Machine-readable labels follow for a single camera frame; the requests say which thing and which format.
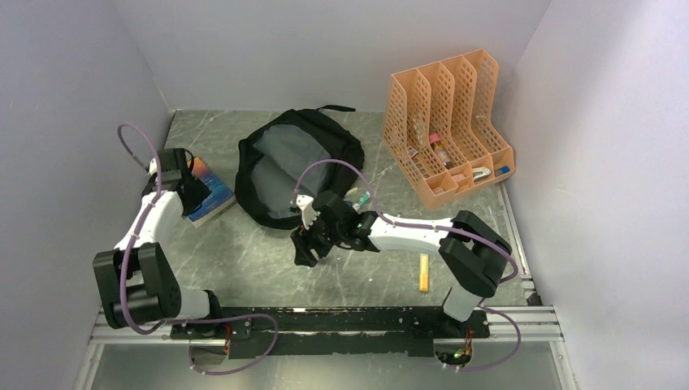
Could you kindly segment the black student backpack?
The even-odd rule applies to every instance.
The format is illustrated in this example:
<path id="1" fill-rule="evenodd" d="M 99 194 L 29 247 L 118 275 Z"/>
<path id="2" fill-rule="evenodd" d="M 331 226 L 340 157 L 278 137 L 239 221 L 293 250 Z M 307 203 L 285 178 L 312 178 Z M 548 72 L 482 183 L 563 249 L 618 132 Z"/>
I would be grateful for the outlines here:
<path id="1" fill-rule="evenodd" d="M 345 195 L 363 168 L 362 143 L 326 115 L 347 106 L 286 110 L 239 141 L 235 195 L 257 224 L 293 230 L 301 213 L 292 208 L 294 193 L 310 197 L 325 190 Z"/>

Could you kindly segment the blue orange paperback book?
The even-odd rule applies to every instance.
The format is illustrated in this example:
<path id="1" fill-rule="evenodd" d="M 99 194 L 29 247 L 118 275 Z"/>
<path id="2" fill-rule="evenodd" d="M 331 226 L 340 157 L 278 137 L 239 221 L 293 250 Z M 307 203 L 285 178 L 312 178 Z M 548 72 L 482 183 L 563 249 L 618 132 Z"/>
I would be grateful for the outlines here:
<path id="1" fill-rule="evenodd" d="M 199 228 L 231 206 L 235 202 L 235 193 L 199 157 L 193 159 L 192 173 L 210 190 L 200 207 L 187 217 L 195 228 Z"/>

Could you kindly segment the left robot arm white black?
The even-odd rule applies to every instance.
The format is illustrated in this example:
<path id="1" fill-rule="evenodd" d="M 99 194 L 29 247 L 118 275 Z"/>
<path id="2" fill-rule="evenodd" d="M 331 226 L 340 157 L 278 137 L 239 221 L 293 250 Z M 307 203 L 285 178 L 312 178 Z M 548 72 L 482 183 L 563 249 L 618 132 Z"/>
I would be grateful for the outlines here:
<path id="1" fill-rule="evenodd" d="M 193 174 L 188 153 L 181 148 L 159 151 L 162 179 L 151 174 L 127 235 L 93 260 L 103 312 L 114 329 L 192 320 L 197 332 L 212 338 L 224 328 L 215 294 L 180 287 L 163 250 L 175 222 L 197 211 L 210 195 Z"/>

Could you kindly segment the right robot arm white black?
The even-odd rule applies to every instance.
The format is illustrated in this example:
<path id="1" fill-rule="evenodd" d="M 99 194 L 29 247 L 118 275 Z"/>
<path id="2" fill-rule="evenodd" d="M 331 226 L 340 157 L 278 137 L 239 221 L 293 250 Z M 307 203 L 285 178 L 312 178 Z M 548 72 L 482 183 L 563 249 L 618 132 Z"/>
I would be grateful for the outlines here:
<path id="1" fill-rule="evenodd" d="M 358 252 L 400 250 L 441 257 L 455 284 L 438 316 L 440 330 L 459 336 L 482 301 L 494 297 L 511 259 L 509 244 L 476 214 L 451 219 L 404 219 L 371 210 L 359 213 L 332 191 L 298 195 L 301 226 L 291 233 L 298 266 L 315 267 L 333 247 Z"/>

